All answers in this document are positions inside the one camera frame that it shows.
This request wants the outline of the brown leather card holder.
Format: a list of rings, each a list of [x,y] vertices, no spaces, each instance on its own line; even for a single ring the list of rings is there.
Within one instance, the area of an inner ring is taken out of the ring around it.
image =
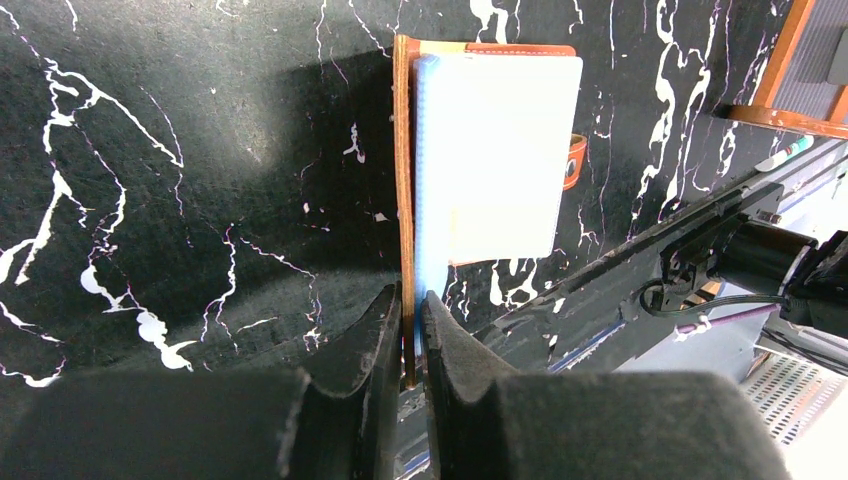
[[[556,44],[394,38],[403,373],[451,267],[552,252],[584,63]]]

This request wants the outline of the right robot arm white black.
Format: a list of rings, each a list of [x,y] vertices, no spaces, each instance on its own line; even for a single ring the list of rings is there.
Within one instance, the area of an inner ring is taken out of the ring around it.
[[[847,233],[816,239],[738,215],[714,221],[661,251],[663,295],[681,298],[708,281],[777,305],[792,324],[847,337]]]

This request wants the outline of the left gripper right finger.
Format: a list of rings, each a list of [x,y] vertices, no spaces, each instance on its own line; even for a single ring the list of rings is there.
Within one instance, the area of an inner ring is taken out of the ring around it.
[[[439,479],[785,479],[743,392],[708,372],[524,373],[421,304]]]

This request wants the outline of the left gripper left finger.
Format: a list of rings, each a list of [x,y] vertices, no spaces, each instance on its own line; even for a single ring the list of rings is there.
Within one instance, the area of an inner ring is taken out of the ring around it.
[[[401,302],[388,285],[297,368],[60,380],[1,455],[5,479],[389,479]]]

